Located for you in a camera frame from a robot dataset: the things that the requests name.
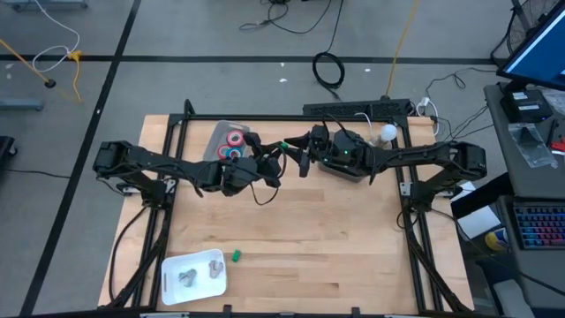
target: computer monitor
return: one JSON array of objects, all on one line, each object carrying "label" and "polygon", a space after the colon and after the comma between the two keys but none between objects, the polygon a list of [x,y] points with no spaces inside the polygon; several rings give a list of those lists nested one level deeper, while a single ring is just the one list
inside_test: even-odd
[{"label": "computer monitor", "polygon": [[497,74],[513,80],[508,90],[535,84],[565,91],[565,0],[529,32]]}]

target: wooden table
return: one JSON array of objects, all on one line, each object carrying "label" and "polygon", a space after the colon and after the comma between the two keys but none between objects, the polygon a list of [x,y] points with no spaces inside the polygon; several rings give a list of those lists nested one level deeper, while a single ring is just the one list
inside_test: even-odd
[{"label": "wooden table", "polygon": [[[161,153],[167,119],[168,116],[146,116],[139,145]],[[428,118],[411,117],[409,123],[413,145],[435,142]],[[189,122],[183,159],[202,160],[215,124]],[[263,143],[270,143],[302,135],[314,123],[241,124],[249,125]],[[344,124],[368,140],[366,123]],[[337,131],[337,125],[328,125],[331,131]],[[378,132],[380,124],[373,125]],[[176,145],[171,149],[173,155]],[[418,174],[426,180],[439,169],[420,166]],[[262,181],[255,190],[259,201],[270,198],[274,191]],[[451,213],[447,200],[436,199],[433,206]],[[124,200],[117,234],[139,209],[139,196]],[[181,182],[167,257],[221,249],[227,262],[228,289],[221,297],[172,307],[159,300],[158,309],[221,312],[224,304],[231,304],[234,312],[328,314],[350,313],[352,307],[360,307],[363,314],[415,314],[418,310],[408,247],[404,232],[396,226],[400,210],[393,169],[377,175],[369,186],[368,179],[354,184],[321,172],[314,165],[307,178],[299,178],[298,166],[290,161],[276,199],[263,207],[255,204],[249,187],[231,198],[205,193],[201,199],[190,184]],[[114,292],[119,292],[139,265],[147,219],[148,213],[124,235],[117,252]],[[438,271],[460,300],[472,307],[453,221],[433,213],[427,215],[427,220]],[[236,249],[242,251],[238,263],[230,260]],[[426,304],[433,308],[427,275],[421,266],[420,269]],[[147,303],[152,279],[148,274],[142,304]],[[99,304],[108,302],[107,273]]]}]

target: concrete floor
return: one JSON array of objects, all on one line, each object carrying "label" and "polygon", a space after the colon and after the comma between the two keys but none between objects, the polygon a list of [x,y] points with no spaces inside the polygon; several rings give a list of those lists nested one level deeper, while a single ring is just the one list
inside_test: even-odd
[{"label": "concrete floor", "polygon": [[[80,32],[79,48],[84,54],[111,56],[132,3],[97,0],[91,1],[86,11],[49,12]],[[392,57],[411,3],[345,1],[332,53],[346,57]],[[309,63],[224,63],[222,57],[313,56],[329,45],[338,4],[332,3],[327,17],[311,33],[295,35],[271,26],[254,32],[238,31],[241,24],[266,17],[267,5],[255,0],[141,1],[125,47],[126,55],[218,58],[211,63],[119,65],[35,314],[96,307],[122,206],[122,198],[95,182],[90,170],[100,142],[136,142],[146,114],[180,112],[185,98],[201,114],[299,114],[305,103],[332,102],[332,96],[316,83]],[[281,24],[307,29],[325,5],[325,0],[293,1]],[[510,7],[510,1],[420,2],[401,57],[487,58],[504,33]],[[72,34],[39,12],[16,13],[3,5],[0,37],[19,52],[32,55],[53,45],[71,46],[74,42]],[[418,102],[431,79],[468,67],[426,64],[426,60],[422,63],[396,67],[391,97],[409,97]],[[109,65],[81,64],[79,87],[85,102],[77,105],[45,89],[24,65],[0,61],[1,96],[36,97],[47,102],[43,112],[0,113],[0,133],[15,137],[19,147],[12,168],[71,175]],[[71,92],[74,67],[74,63],[65,62],[49,76]],[[374,100],[384,94],[390,64],[356,63],[345,67],[345,81],[339,89],[345,101]],[[494,69],[490,65],[477,67]],[[337,76],[334,68],[324,64],[320,72],[331,80]],[[473,71],[463,72],[461,77],[467,84],[465,90],[456,88],[450,79],[431,89],[440,116],[454,125],[484,106],[482,87],[499,80],[491,73]],[[486,113],[468,131],[489,124],[490,116]],[[506,170],[493,129],[465,140],[479,144],[488,154],[489,175],[478,185]],[[4,242],[0,258],[0,316],[19,313],[66,185],[64,179],[4,173],[0,184],[0,241]]]}]

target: keyboard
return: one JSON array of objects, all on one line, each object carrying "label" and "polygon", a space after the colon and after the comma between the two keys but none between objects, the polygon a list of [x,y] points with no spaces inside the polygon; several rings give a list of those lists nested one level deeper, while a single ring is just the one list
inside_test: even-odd
[{"label": "keyboard", "polygon": [[355,113],[365,113],[372,119],[406,116],[410,109],[409,99],[363,101],[363,102],[330,102],[306,104],[302,108],[304,115],[321,116],[354,116]]},{"label": "keyboard", "polygon": [[565,248],[565,201],[515,201],[512,212],[522,248]]}]

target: white tray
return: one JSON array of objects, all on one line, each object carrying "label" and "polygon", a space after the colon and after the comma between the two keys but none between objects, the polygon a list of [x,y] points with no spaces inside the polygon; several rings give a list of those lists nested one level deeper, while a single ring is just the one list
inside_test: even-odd
[{"label": "white tray", "polygon": [[[209,263],[220,261],[223,271],[216,279],[210,278]],[[196,278],[191,287],[178,281],[178,275],[196,269]],[[161,265],[161,298],[167,305],[219,296],[226,292],[228,279],[223,253],[219,249],[202,251],[194,254],[174,256],[165,259]]]}]

